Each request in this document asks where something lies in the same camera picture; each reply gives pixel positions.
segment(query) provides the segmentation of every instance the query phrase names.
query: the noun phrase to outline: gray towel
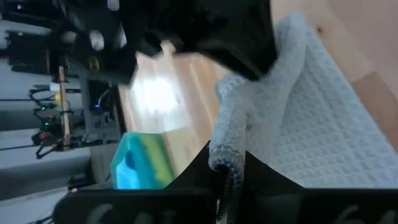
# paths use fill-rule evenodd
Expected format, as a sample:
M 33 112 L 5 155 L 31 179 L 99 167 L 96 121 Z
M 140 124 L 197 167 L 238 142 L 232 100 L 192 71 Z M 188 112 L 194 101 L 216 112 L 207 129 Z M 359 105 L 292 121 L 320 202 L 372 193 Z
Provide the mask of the gray towel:
M 295 12 L 275 27 L 268 76 L 219 82 L 209 165 L 229 167 L 221 218 L 234 222 L 246 150 L 304 187 L 398 187 L 398 157 L 320 39 Z

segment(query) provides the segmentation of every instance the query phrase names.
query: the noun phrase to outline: wooden stick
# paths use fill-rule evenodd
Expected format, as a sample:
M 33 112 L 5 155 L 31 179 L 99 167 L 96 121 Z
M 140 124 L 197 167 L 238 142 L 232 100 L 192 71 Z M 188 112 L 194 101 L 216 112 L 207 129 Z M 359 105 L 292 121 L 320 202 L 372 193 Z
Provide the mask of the wooden stick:
M 67 93 L 65 91 L 65 74 L 63 72 L 63 67 L 59 68 L 60 73 L 60 90 L 61 90 L 61 105 L 62 105 L 62 117 L 63 117 L 63 145 L 65 146 L 63 149 L 65 151 L 69 150 L 70 145 L 70 125 L 69 125 L 69 113 L 65 113 L 68 111 L 69 105 L 67 100 Z

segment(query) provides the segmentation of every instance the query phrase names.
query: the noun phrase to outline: towel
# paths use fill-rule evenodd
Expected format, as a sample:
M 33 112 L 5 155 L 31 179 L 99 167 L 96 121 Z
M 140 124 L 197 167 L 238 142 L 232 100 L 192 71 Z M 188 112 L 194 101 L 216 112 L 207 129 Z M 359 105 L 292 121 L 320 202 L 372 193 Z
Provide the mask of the towel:
M 305 16 L 274 32 L 278 59 L 264 78 L 230 74 L 216 87 L 208 163 L 229 167 L 219 219 L 236 217 L 246 150 L 306 188 L 398 188 L 397 154 Z

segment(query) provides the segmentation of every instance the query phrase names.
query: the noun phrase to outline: wooden table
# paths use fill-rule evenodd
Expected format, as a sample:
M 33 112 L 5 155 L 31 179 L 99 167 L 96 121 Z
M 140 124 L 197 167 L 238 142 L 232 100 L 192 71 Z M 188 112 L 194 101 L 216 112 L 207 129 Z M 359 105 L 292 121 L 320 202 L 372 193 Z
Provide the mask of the wooden table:
M 398 23 L 398 4 L 390 0 L 272 1 L 274 21 L 295 9 L 306 13 L 337 66 L 397 149 L 398 31 L 393 27 Z M 371 38 L 373 32 L 387 44 Z M 200 55 L 172 58 L 172 47 L 163 47 L 164 56 L 156 60 L 138 56 L 134 84 L 119 92 L 127 130 L 163 133 L 174 171 L 180 174 L 211 139 L 218 112 L 215 86 L 227 70 Z

